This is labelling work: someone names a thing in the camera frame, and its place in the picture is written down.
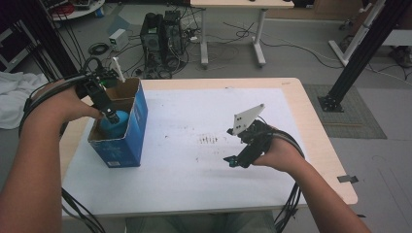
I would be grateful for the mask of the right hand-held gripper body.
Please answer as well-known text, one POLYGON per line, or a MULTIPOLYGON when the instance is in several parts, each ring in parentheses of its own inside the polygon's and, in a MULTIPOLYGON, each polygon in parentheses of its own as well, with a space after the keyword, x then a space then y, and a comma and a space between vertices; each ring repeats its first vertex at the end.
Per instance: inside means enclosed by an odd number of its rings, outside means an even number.
POLYGON ((270 148, 272 128, 258 120, 264 108, 263 104, 259 104, 247 111, 235 114, 233 127, 227 130, 228 134, 237 136, 242 143, 246 144, 246 147, 236 155, 239 166, 242 168, 248 168, 270 148))

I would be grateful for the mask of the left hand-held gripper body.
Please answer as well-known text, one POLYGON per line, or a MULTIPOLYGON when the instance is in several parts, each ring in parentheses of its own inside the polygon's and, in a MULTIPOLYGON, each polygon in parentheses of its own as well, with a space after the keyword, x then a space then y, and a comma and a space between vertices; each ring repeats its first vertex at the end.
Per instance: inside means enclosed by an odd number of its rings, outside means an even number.
POLYGON ((80 76, 75 81, 76 92, 83 99, 88 96, 93 107, 100 112, 113 112, 112 100, 106 89, 115 87, 118 81, 125 82, 125 77, 117 57, 112 58, 112 64, 104 67, 97 57, 89 57, 80 70, 80 76))

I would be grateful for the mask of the blue plastic bottle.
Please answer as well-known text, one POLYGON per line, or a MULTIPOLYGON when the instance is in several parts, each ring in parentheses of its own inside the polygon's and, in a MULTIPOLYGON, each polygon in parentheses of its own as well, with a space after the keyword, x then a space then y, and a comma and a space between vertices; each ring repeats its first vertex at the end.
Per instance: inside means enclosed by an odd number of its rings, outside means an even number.
POLYGON ((117 111, 117 115, 119 117, 117 123, 111 123, 105 117, 100 120, 100 131, 106 139, 121 138, 126 131, 129 114, 125 111, 117 111))

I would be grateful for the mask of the blue cardboard box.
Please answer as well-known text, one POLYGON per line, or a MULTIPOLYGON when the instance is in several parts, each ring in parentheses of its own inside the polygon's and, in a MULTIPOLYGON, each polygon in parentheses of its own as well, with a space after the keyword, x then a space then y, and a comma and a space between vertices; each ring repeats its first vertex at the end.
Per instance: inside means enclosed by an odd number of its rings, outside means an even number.
POLYGON ((145 137, 148 106, 140 79, 119 83, 107 90, 116 111, 129 114, 126 131, 121 138, 106 139, 96 120, 87 141, 109 168, 138 167, 145 137))

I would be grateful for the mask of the person's right hand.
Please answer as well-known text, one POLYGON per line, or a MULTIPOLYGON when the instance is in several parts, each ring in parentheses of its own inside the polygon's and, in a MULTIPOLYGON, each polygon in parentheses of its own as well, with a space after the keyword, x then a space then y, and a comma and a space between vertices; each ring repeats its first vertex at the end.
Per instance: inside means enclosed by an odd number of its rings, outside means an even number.
POLYGON ((256 159, 254 165, 271 167, 294 176, 304 171, 307 162, 290 142, 274 137, 268 152, 256 159))

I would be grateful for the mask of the person's left hand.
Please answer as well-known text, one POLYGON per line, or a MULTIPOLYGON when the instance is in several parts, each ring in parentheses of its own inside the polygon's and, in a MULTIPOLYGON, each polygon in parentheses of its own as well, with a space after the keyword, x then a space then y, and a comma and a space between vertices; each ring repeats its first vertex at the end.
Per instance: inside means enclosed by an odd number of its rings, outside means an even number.
POLYGON ((82 101, 74 87, 69 87, 39 104, 25 120, 21 135, 58 135, 64 123, 81 117, 100 119, 103 115, 82 101))

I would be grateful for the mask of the small white device box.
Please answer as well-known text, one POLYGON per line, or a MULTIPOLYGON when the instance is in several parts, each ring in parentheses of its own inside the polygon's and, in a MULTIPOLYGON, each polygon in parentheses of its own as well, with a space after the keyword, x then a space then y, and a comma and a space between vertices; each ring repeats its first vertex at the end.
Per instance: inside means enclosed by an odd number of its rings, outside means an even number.
POLYGON ((109 41, 114 51, 121 51, 129 42, 126 30, 118 29, 109 37, 109 41))

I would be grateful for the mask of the white paper sheet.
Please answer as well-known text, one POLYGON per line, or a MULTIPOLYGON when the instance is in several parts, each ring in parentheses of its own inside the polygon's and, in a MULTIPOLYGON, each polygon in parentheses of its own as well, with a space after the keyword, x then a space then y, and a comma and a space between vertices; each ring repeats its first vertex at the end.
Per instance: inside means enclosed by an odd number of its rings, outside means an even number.
POLYGON ((110 168, 86 139, 63 186, 97 216, 246 211, 283 206, 292 178, 271 168, 232 168, 245 146, 227 134, 236 114, 263 105, 261 117, 300 137, 280 88, 148 90, 141 164, 110 168))

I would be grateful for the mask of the black computer tower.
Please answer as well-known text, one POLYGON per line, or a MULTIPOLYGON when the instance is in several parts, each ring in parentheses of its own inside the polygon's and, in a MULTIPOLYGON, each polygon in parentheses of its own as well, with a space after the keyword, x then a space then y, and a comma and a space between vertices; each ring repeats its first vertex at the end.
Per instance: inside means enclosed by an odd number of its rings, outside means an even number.
POLYGON ((163 63, 164 42, 162 38, 161 14, 147 13, 140 31, 140 39, 145 54, 145 68, 151 69, 163 63))
POLYGON ((180 11, 166 11, 161 24, 164 41, 163 63, 175 55, 182 55, 183 36, 180 11))

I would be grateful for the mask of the round white table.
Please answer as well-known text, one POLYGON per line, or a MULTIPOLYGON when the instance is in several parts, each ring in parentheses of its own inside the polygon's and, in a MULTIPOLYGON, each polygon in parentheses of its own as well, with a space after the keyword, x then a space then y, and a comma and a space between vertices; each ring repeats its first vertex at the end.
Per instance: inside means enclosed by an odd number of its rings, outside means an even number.
POLYGON ((40 0, 54 21, 97 13, 102 16, 105 0, 40 0))

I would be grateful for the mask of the white crumpled cloth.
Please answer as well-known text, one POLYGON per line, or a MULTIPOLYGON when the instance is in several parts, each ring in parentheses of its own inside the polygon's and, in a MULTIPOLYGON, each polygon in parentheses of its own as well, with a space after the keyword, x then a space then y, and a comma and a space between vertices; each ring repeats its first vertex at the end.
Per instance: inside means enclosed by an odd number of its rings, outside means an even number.
POLYGON ((19 126, 26 99, 46 82, 44 74, 0 72, 0 129, 19 126))

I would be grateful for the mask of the grey floor mat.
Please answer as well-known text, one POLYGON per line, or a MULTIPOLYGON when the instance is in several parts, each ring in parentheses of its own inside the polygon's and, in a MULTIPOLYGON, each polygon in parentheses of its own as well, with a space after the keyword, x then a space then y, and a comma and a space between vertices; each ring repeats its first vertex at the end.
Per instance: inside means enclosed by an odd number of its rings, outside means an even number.
POLYGON ((325 112, 319 98, 331 89, 327 84, 305 84, 304 89, 328 137, 386 139, 387 136, 368 109, 358 90, 352 86, 341 102, 341 109, 325 112))

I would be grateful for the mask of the white-legged wooden desk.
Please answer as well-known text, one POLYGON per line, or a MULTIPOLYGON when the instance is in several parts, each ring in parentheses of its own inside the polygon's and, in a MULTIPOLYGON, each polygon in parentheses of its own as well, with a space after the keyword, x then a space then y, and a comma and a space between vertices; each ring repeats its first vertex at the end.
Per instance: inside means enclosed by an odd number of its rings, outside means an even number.
POLYGON ((201 41, 200 41, 200 65, 206 69, 209 65, 208 41, 206 38, 207 10, 222 9, 236 11, 240 9, 246 12, 250 9, 257 10, 257 31, 252 37, 252 45, 257 57, 257 65, 262 67, 266 60, 260 45, 260 37, 264 25, 265 15, 269 9, 292 9, 292 0, 190 0, 194 8, 201 11, 201 41))

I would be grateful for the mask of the black aluminium stand post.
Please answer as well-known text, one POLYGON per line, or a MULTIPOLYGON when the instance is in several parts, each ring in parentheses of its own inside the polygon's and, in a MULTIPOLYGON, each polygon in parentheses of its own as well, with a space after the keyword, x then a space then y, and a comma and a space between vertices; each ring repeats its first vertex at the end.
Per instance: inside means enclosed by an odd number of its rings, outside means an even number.
POLYGON ((341 102, 375 52, 383 45, 412 0, 385 0, 384 7, 326 96, 318 101, 324 112, 342 112, 341 102))

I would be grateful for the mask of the white metal stand frame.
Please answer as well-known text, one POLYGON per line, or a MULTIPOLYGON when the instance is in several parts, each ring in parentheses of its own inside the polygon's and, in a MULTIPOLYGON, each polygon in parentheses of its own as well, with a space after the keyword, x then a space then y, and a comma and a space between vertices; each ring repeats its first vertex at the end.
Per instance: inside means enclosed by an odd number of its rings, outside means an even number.
POLYGON ((362 2, 363 6, 358 10, 358 17, 360 17, 360 19, 355 20, 355 24, 359 26, 359 29, 348 47, 345 50, 342 50, 335 41, 328 42, 343 66, 346 66, 349 63, 349 60, 357 47, 361 44, 361 41, 371 29, 373 22, 383 10, 386 0, 362 0, 362 2))

